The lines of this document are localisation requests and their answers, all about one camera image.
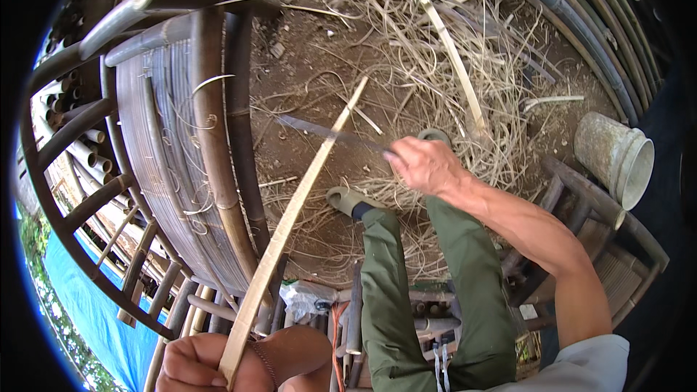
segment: orange cord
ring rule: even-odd
[[[334,320],[334,339],[332,340],[332,362],[334,364],[334,370],[337,374],[337,382],[339,383],[339,392],[344,392],[344,376],[342,375],[342,369],[337,361],[337,355],[335,353],[337,348],[337,333],[339,332],[339,317],[344,313],[344,310],[349,305],[349,302],[345,302],[341,307],[337,308],[337,305],[332,305],[332,316]]]

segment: gray slipper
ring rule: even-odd
[[[440,129],[437,128],[425,128],[419,134],[416,136],[416,138],[419,138],[420,140],[441,140],[445,144],[448,145],[452,149],[452,144],[450,143],[450,138],[448,138],[448,135],[445,135],[445,132],[441,131]]]
[[[346,187],[334,187],[327,191],[327,203],[334,209],[344,212],[353,218],[353,208],[358,203],[366,203],[372,207],[386,208],[387,206],[378,200],[368,198],[358,191]]]

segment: leg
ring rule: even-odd
[[[492,240],[469,213],[432,196],[426,205],[462,308],[462,337],[448,368],[452,389],[515,381],[514,334]]]
[[[414,330],[399,222],[387,209],[372,209],[362,220],[361,332],[373,389],[435,391],[436,376],[424,360]]]

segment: knife blade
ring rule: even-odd
[[[363,144],[364,146],[368,147],[370,150],[373,150],[374,152],[389,153],[396,156],[396,153],[394,153],[387,147],[379,145],[378,143],[375,143],[370,140],[364,140],[360,136],[352,134],[350,132],[334,132],[330,128],[320,126],[319,124],[306,122],[303,119],[294,118],[290,115],[281,115],[278,118],[278,122],[279,124],[291,126],[292,128],[297,129],[299,131],[308,131],[316,135],[324,136],[325,138],[334,138],[336,141],[343,141],[344,143]]]

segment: green foliage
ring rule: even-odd
[[[20,209],[20,212],[22,214],[22,220],[18,221],[20,240],[24,255],[27,257],[27,267],[36,289],[40,310],[48,329],[59,344],[58,347],[78,371],[85,388],[97,392],[126,391],[124,387],[115,384],[114,378],[89,349],[73,326],[73,322],[51,285],[42,261],[51,232],[51,226],[46,217],[41,214],[38,220],[34,220],[23,209]]]

